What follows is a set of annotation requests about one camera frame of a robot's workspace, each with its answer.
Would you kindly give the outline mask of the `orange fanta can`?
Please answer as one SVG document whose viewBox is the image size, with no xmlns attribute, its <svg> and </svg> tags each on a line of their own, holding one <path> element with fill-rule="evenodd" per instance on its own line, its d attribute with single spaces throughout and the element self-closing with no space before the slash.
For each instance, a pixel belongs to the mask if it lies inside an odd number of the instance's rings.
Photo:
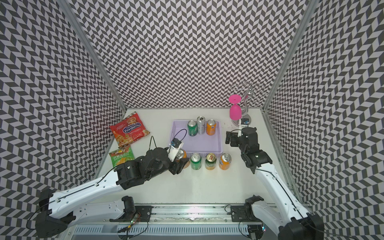
<svg viewBox="0 0 384 240">
<path fill-rule="evenodd" d="M 217 126 L 217 123 L 215 120 L 213 119 L 210 119 L 207 121 L 207 124 L 206 124 L 206 133 L 209 135 L 209 136 L 213 136 L 215 133 L 216 133 L 216 126 Z"/>
<path fill-rule="evenodd" d="M 232 157 L 230 154 L 223 153 L 220 157 L 219 167 L 222 170 L 228 170 L 232 162 Z"/>
<path fill-rule="evenodd" d="M 175 161 L 179 162 L 181 159 L 184 159 L 184 158 L 187 158 L 186 151 L 183 150 L 183 149 L 179 149 L 179 151 L 178 151 L 178 153 L 176 155 Z M 189 166 L 190 166 L 190 160 L 187 161 L 187 163 L 184 166 L 184 169 L 188 168 Z"/>
</svg>

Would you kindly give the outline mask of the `orange Fanta can back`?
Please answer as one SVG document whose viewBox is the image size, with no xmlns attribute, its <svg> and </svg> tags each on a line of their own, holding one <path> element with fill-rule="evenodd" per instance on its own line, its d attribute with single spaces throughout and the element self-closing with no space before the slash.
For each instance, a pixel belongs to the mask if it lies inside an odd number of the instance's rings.
<svg viewBox="0 0 384 240">
<path fill-rule="evenodd" d="M 207 124 L 206 124 L 206 133 L 209 135 L 209 136 L 213 136 L 215 133 L 216 133 L 216 126 L 217 126 L 217 123 L 215 120 L 213 119 L 210 119 L 207 121 Z"/>
</svg>

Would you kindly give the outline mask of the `lilac plastic basket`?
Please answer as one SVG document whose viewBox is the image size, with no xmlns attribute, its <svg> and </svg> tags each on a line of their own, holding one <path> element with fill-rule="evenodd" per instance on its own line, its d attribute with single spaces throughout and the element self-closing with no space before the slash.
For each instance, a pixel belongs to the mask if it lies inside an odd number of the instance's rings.
<svg viewBox="0 0 384 240">
<path fill-rule="evenodd" d="M 223 153 L 221 122 L 216 121 L 215 134 L 212 136 L 207 134 L 197 134 L 196 136 L 191 137 L 189 134 L 187 134 L 182 140 L 186 133 L 185 129 L 187 130 L 188 122 L 188 120 L 173 121 L 170 133 L 170 142 L 174 139 L 175 136 L 177 139 L 181 140 L 181 149 L 186 151 L 188 157 L 194 153 L 199 153 L 202 157 L 205 157 L 209 153 L 213 153 L 216 156 L 220 156 Z"/>
</svg>

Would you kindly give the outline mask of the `green gold-top can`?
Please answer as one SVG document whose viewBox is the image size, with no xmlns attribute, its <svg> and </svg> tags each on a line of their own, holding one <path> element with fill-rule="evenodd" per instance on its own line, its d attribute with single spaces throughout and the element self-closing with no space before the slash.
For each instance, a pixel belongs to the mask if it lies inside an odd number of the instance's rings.
<svg viewBox="0 0 384 240">
<path fill-rule="evenodd" d="M 216 167 L 217 158 L 213 153 L 207 154 L 205 158 L 205 167 L 207 170 L 213 170 Z"/>
</svg>

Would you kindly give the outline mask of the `white patterned can back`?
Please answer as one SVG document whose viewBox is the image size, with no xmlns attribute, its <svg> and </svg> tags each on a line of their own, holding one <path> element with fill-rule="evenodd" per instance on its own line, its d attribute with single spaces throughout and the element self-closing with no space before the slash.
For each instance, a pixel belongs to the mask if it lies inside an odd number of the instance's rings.
<svg viewBox="0 0 384 240">
<path fill-rule="evenodd" d="M 198 134 L 203 135 L 206 132 L 206 119 L 203 116 L 197 117 Z"/>
</svg>

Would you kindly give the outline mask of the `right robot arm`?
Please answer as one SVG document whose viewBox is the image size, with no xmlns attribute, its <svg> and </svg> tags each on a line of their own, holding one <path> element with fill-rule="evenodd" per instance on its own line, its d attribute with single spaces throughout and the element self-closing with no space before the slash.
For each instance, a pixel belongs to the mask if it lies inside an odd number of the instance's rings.
<svg viewBox="0 0 384 240">
<path fill-rule="evenodd" d="M 256 128 L 227 132 L 226 144 L 240 149 L 246 167 L 262 182 L 278 207 L 274 210 L 262 197 L 252 196 L 245 202 L 252 216 L 266 224 L 279 240 L 324 239 L 324 221 L 311 214 L 284 183 L 270 156 L 260 148 Z"/>
</svg>

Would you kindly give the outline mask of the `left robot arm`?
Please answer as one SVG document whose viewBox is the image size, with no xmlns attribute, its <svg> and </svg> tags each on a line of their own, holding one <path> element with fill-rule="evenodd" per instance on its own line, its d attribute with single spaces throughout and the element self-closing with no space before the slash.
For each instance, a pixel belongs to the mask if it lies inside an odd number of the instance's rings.
<svg viewBox="0 0 384 240">
<path fill-rule="evenodd" d="M 111 222 L 130 221 L 137 213 L 132 197 L 125 196 L 116 204 L 94 205 L 100 197 L 121 192 L 169 171 L 182 172 L 189 158 L 176 160 L 178 150 L 155 148 L 132 161 L 110 170 L 103 177 L 73 189 L 55 192 L 43 190 L 39 196 L 35 229 L 39 238 L 50 238 L 64 232 L 69 226 L 91 219 L 109 219 Z"/>
</svg>

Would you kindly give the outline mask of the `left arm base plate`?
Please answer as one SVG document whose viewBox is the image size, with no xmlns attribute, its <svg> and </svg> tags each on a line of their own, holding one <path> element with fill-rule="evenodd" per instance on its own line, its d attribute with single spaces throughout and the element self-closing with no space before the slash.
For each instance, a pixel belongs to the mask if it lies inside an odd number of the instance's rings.
<svg viewBox="0 0 384 240">
<path fill-rule="evenodd" d="M 109 219 L 112 223 L 128 223 L 132 220 L 149 222 L 152 215 L 153 206 L 144 205 L 134 208 L 125 208 L 120 217 Z"/>
</svg>

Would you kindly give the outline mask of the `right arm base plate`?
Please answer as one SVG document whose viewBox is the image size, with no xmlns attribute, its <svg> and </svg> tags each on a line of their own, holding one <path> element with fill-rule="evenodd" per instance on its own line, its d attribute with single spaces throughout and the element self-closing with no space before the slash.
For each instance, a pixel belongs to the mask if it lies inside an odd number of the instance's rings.
<svg viewBox="0 0 384 240">
<path fill-rule="evenodd" d="M 230 206 L 230 214 L 232 222 L 255 222 L 261 223 L 262 221 L 255 217 L 250 207 Z"/>
</svg>

